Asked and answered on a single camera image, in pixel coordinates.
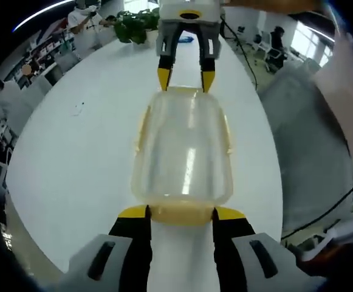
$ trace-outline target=floor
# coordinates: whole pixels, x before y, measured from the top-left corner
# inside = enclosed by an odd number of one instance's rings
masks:
[[[236,52],[240,62],[244,64],[251,81],[255,84],[252,71],[246,61],[246,58],[248,59],[250,67],[253,69],[257,79],[258,90],[263,89],[273,80],[273,74],[268,73],[266,70],[265,64],[262,60],[262,54],[259,52],[256,53],[251,46],[244,44],[243,48],[246,52],[245,57],[242,50],[236,47],[236,43],[234,41],[228,40],[228,43]],[[55,265],[43,254],[43,252],[32,240],[13,206],[10,195],[7,198],[6,213],[8,221],[8,237],[11,241],[10,244],[12,246],[12,251],[17,256],[20,264],[24,267],[28,274],[31,277],[34,277],[35,280],[41,285],[56,282],[61,275],[61,271],[55,267]],[[295,237],[294,243],[300,241],[302,238],[304,238],[303,234]]]

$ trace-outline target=ceiling light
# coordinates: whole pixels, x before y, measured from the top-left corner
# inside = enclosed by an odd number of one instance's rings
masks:
[[[335,42],[334,39],[332,39],[331,37],[325,35],[323,32],[320,32],[319,30],[313,29],[312,27],[306,26],[309,30],[323,36],[324,38],[327,38],[329,41],[332,41],[333,43]]]
[[[48,7],[44,8],[44,9],[41,9],[39,12],[36,12],[35,14],[30,15],[28,18],[26,18],[25,20],[23,20],[20,24],[18,24],[18,25],[13,29],[12,32],[15,32],[17,29],[19,29],[19,28],[20,28],[21,26],[23,26],[25,23],[27,23],[28,21],[30,21],[32,18],[34,18],[34,17],[36,17],[36,16],[38,16],[38,15],[40,15],[40,14],[42,14],[42,13],[48,11],[49,9],[52,9],[52,8],[58,7],[58,6],[60,6],[60,5],[63,5],[63,4],[65,4],[65,3],[69,3],[69,2],[73,2],[73,1],[74,1],[74,0],[64,0],[64,1],[60,1],[60,2],[54,3],[54,4],[52,4],[51,6],[48,6]]]

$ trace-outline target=cable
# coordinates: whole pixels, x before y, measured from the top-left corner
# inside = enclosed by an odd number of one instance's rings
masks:
[[[245,57],[245,60],[249,66],[249,69],[250,69],[250,72],[252,72],[252,75],[253,75],[253,78],[255,79],[255,90],[257,91],[257,78],[256,78],[256,75],[255,73],[253,72],[253,69],[251,67],[251,65],[249,64],[249,60],[248,60],[248,57],[247,57],[247,54],[245,53],[245,50],[244,48],[242,47],[242,44],[237,36],[237,34],[234,32],[233,29],[230,28],[230,26],[226,23],[225,19],[223,19],[223,17],[221,17],[222,21],[224,22],[225,26],[230,30],[230,32],[235,36],[235,39],[236,39],[236,42],[237,42],[237,45],[241,48],[242,50],[242,53],[244,54],[244,57]]]
[[[323,217],[325,217],[326,215],[328,215],[329,213],[331,213],[335,208],[338,207],[339,204],[341,204],[351,193],[353,192],[353,188],[350,189],[349,192],[347,192],[345,195],[343,195],[342,198],[340,198],[329,210],[327,210],[324,214],[320,215],[318,218],[312,220],[311,222],[299,227],[299,228],[296,228],[294,231],[292,231],[290,234],[287,234],[286,236],[283,236],[281,238],[281,240],[283,239],[286,239],[290,236],[292,236],[293,234],[299,232],[300,230],[303,230],[307,227],[309,227],[310,225],[313,225],[314,223],[320,221]]]

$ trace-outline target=potted plant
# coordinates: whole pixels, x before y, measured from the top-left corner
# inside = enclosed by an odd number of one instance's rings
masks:
[[[157,30],[159,9],[142,10],[138,13],[121,11],[114,24],[115,34],[122,43],[143,44],[151,32]]]

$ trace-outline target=desk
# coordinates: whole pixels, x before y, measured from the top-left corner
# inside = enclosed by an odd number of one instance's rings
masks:
[[[228,117],[234,148],[234,193],[226,206],[245,213],[256,232],[279,240],[283,198],[273,136],[242,63],[221,42],[210,92]],[[171,85],[200,85],[198,47],[197,39],[179,44]],[[75,252],[97,234],[110,231],[121,210],[140,204],[130,185],[134,143],[143,113],[159,89],[158,62],[151,49],[111,42],[67,72],[17,141],[6,179],[13,204],[36,244],[62,271],[67,271]],[[199,281],[189,283],[196,291],[219,291],[210,228],[153,224],[154,261],[148,283],[157,288],[149,291],[164,291],[156,276],[167,291],[173,287],[165,283],[171,278],[179,285],[175,291],[183,291],[181,285],[189,280]],[[174,260],[179,254],[183,260],[173,262],[173,270],[168,263],[163,269],[167,275],[161,274],[158,251]],[[205,279],[180,273],[175,277],[175,269],[188,271],[180,265],[192,263],[195,254],[199,261],[193,269]]]

